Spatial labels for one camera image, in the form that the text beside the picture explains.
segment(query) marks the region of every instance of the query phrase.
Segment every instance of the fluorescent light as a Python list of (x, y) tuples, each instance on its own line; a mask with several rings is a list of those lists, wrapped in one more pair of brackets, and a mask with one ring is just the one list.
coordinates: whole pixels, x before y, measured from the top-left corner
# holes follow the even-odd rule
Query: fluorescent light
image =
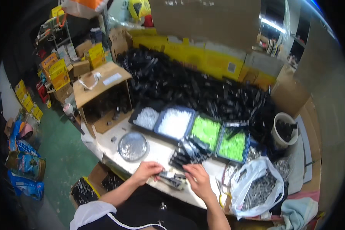
[(279, 31), (282, 32), (283, 34), (285, 33), (285, 30), (284, 30), (283, 28), (281, 28), (280, 26), (276, 25), (275, 23), (270, 22), (270, 21), (268, 21), (268, 20), (265, 19), (265, 18), (262, 18), (261, 21), (264, 22), (264, 23), (266, 23), (266, 24), (268, 24), (268, 25), (270, 25), (270, 26), (272, 26), (273, 28), (279, 30)]

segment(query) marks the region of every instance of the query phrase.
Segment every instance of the round metal tray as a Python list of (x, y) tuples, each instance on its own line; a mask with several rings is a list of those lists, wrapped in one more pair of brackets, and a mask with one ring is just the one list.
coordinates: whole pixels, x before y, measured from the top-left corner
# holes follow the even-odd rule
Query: round metal tray
[(140, 132), (129, 132), (122, 136), (118, 152), (124, 160), (135, 162), (142, 159), (149, 151), (149, 144)]

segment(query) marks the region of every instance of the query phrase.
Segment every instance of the person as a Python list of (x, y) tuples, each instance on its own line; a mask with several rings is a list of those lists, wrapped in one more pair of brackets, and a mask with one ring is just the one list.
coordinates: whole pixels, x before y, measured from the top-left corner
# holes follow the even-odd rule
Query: person
[(136, 172), (118, 188), (104, 194), (97, 201), (79, 206), (70, 222), (70, 230), (193, 230), (204, 229), (205, 227), (200, 227), (202, 225), (208, 226), (209, 230), (230, 229), (203, 166), (187, 164), (183, 168), (192, 191), (204, 201), (207, 211), (166, 194), (165, 197), (161, 196), (166, 203), (158, 204), (160, 200), (157, 197), (161, 194), (145, 184), (152, 176), (154, 181), (159, 180), (156, 175), (164, 168), (157, 162), (141, 162)]

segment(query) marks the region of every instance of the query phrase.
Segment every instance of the forearm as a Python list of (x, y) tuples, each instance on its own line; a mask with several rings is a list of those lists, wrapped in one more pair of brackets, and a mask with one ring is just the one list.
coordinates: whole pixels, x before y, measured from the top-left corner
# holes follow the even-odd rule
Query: forearm
[(207, 206), (207, 223), (210, 230), (230, 230), (229, 222), (218, 203), (216, 196), (205, 201)]
[(134, 182), (132, 178), (129, 178), (115, 190), (101, 196), (99, 200), (110, 203), (117, 208), (124, 203), (138, 187), (138, 183)]

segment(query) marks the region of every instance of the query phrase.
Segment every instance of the white sleeve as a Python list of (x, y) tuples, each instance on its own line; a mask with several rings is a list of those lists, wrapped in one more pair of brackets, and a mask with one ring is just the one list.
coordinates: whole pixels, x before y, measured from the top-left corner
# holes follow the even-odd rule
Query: white sleeve
[(70, 230), (77, 230), (78, 228), (92, 223), (100, 219), (109, 212), (116, 213), (116, 208), (109, 203), (103, 201), (92, 201), (78, 207), (74, 214), (73, 220), (69, 224)]

